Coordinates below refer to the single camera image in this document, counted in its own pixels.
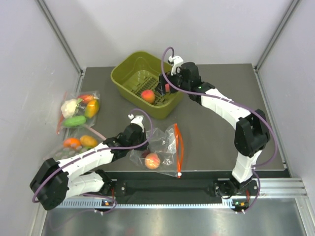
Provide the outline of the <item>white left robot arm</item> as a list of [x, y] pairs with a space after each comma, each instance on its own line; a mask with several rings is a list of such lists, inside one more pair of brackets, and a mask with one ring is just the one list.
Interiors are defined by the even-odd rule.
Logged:
[[145, 150], [148, 141], [145, 128], [131, 123], [116, 137], [96, 147], [63, 160], [49, 158], [43, 162], [30, 183], [32, 202], [52, 210], [65, 199], [90, 193], [107, 195], [113, 183], [99, 166], [124, 158], [131, 150]]

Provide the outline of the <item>pink fake peach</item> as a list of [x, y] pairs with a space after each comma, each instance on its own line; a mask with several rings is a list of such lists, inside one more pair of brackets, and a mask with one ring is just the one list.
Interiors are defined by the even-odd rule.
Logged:
[[166, 84], [164, 86], [164, 89], [165, 89], [165, 93], [170, 93], [170, 84]]

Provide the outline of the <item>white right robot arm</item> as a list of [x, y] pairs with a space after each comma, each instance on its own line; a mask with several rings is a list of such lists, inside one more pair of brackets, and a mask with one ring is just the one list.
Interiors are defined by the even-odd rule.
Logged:
[[216, 113], [235, 130], [234, 145], [238, 155], [229, 187], [234, 194], [242, 194], [252, 180], [253, 166], [270, 140], [265, 113], [260, 109], [251, 112], [223, 96], [212, 84], [202, 81], [195, 63], [184, 62], [178, 56], [168, 59], [168, 63], [172, 68], [160, 74], [155, 90], [162, 96], [184, 92], [192, 101]]

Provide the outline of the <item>clear zip bag orange seal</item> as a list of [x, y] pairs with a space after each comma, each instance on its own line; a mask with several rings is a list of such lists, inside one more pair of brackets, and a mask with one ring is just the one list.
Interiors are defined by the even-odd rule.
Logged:
[[142, 158], [142, 153], [145, 150], [132, 150], [128, 154], [130, 161], [145, 171], [181, 178], [185, 148], [178, 125], [175, 123], [165, 131], [154, 128], [153, 131], [146, 132], [146, 137], [150, 140], [145, 150], [158, 155], [160, 166], [155, 170], [150, 170], [145, 166], [145, 159]]

